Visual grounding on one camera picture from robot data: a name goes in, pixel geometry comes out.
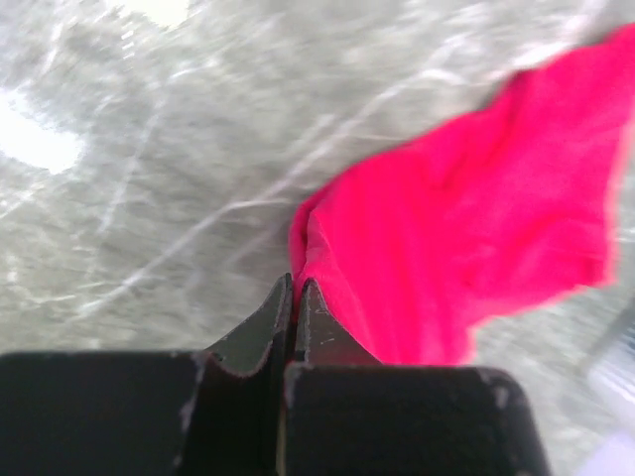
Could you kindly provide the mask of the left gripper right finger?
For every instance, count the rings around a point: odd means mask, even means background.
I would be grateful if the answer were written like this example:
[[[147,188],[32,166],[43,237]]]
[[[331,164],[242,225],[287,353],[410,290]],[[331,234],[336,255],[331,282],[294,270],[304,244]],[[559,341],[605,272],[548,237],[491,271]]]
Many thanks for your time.
[[[489,367],[379,363],[305,283],[284,376],[287,475],[547,475],[529,399]]]

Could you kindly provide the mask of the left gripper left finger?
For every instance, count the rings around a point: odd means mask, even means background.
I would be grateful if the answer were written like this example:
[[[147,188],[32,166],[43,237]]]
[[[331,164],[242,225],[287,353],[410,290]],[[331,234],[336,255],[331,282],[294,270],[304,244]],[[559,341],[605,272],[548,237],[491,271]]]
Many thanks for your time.
[[[1,357],[5,475],[271,475],[293,287],[202,350]]]

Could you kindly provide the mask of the magenta t shirt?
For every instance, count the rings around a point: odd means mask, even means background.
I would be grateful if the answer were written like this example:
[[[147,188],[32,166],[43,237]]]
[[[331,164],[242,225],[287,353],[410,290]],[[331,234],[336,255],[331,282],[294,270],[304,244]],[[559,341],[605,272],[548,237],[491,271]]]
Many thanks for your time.
[[[289,232],[295,286],[317,281],[381,362],[462,363],[489,318],[609,281],[633,119],[625,25],[314,193]]]

